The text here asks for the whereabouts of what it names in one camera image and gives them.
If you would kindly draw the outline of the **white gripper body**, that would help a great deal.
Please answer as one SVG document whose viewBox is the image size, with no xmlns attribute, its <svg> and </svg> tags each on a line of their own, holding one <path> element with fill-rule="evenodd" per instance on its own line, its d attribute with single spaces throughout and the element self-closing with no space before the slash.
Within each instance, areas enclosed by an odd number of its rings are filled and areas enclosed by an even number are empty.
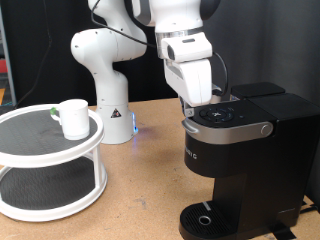
<svg viewBox="0 0 320 240">
<path fill-rule="evenodd" d="M 191 107 L 212 98 L 212 45 L 203 32 L 157 33 L 157 50 L 167 84 Z"/>
</svg>

